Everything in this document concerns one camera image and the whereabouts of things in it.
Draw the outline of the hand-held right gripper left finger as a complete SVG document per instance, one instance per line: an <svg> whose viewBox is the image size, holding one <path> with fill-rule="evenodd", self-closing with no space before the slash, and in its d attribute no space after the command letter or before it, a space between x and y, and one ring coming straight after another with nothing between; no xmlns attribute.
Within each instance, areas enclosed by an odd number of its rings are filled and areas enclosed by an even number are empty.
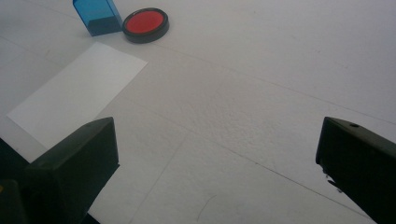
<svg viewBox="0 0 396 224"><path fill-rule="evenodd" d="M119 168L114 119L89 122L25 168L34 224L80 224Z"/></svg>

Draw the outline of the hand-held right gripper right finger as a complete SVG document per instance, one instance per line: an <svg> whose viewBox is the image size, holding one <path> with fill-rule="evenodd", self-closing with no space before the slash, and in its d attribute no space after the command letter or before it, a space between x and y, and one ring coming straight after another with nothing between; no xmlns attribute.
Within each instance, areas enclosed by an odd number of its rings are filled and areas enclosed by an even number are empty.
<svg viewBox="0 0 396 224"><path fill-rule="evenodd" d="M377 224L396 224L396 144L343 119L323 120L316 164Z"/></svg>

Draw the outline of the white paper sheet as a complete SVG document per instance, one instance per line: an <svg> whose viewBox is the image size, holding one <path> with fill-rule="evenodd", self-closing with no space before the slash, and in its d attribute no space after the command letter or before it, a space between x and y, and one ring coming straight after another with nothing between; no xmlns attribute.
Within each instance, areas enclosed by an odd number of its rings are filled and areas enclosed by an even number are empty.
<svg viewBox="0 0 396 224"><path fill-rule="evenodd" d="M45 148L94 118L147 63L96 42L7 116Z"/></svg>

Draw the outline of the blue transparent stamp cap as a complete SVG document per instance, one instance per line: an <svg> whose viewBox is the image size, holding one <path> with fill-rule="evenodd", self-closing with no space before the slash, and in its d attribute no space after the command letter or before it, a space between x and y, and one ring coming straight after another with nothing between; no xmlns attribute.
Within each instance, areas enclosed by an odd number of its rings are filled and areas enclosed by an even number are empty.
<svg viewBox="0 0 396 224"><path fill-rule="evenodd" d="M107 35L121 31L120 18L116 16L92 20L88 23L91 36Z"/></svg>

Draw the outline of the blue stamp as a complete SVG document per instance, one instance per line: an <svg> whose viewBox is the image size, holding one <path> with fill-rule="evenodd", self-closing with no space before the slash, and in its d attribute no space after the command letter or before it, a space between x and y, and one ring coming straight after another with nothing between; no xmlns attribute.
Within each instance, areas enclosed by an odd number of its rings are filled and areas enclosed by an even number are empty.
<svg viewBox="0 0 396 224"><path fill-rule="evenodd" d="M122 20L113 0L73 0L73 7L88 30L92 20L116 16Z"/></svg>

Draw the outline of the round red ink pad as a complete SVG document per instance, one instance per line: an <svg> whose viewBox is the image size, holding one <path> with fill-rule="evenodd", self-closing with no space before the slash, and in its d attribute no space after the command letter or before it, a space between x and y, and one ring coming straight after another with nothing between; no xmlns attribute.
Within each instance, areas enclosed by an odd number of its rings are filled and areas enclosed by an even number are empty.
<svg viewBox="0 0 396 224"><path fill-rule="evenodd" d="M153 42L169 30L167 14L155 7L139 9L123 22L122 31L126 38L137 44Z"/></svg>

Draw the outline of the white table cover board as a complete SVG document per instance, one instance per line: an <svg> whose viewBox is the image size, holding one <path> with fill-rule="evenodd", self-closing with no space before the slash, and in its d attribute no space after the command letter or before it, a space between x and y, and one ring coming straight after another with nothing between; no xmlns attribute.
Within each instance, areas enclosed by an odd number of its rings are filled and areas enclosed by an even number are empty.
<svg viewBox="0 0 396 224"><path fill-rule="evenodd" d="M374 224L315 162L322 121L396 142L396 0L114 0L168 33L102 110L120 168L101 224Z"/></svg>

